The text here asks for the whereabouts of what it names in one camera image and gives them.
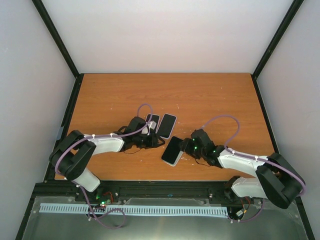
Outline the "black phone green edge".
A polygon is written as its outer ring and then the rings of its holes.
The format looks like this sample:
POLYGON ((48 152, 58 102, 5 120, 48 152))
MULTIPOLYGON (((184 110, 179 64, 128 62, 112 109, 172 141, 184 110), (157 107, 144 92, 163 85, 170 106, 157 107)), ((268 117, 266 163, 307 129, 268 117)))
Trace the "black phone green edge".
POLYGON ((178 161, 180 160, 181 156, 183 155, 183 151, 181 150, 181 144, 183 140, 173 136, 169 141, 167 147, 165 148, 161 160, 166 164, 174 167, 178 161))

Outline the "white phone case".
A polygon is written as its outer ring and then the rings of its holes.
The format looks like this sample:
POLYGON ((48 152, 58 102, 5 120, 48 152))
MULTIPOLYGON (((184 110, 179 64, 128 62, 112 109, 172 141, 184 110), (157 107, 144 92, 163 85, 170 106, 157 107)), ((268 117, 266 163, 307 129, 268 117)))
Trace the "white phone case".
POLYGON ((163 153, 163 155, 161 156, 161 159, 163 162, 165 162, 166 164, 174 167, 178 161, 180 160, 180 158, 182 157, 183 152, 178 150, 178 151, 165 151, 163 153))

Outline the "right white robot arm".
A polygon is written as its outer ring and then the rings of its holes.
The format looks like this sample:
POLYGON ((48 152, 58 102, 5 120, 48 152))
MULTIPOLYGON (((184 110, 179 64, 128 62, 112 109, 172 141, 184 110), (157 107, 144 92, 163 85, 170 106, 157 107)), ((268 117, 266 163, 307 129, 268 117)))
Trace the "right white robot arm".
POLYGON ((230 179, 225 195, 267 199, 281 209, 289 205, 306 189, 306 183, 279 153, 257 156, 235 151, 225 145, 216 145, 203 129, 195 130, 179 148, 196 160, 204 159, 209 166, 232 169, 249 178, 230 179))

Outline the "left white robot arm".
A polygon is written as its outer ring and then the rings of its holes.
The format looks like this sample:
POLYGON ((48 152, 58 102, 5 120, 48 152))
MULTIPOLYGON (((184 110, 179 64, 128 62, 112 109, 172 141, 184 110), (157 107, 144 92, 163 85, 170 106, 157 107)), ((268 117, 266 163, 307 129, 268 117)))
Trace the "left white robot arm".
POLYGON ((63 176, 76 186, 83 187, 92 201, 103 198, 104 188, 100 179, 87 165, 92 156, 104 153, 125 152, 133 146, 139 149, 153 149, 165 144, 156 133, 155 121, 134 117, 128 126, 106 135, 83 134, 73 130, 49 156, 55 173, 63 176))

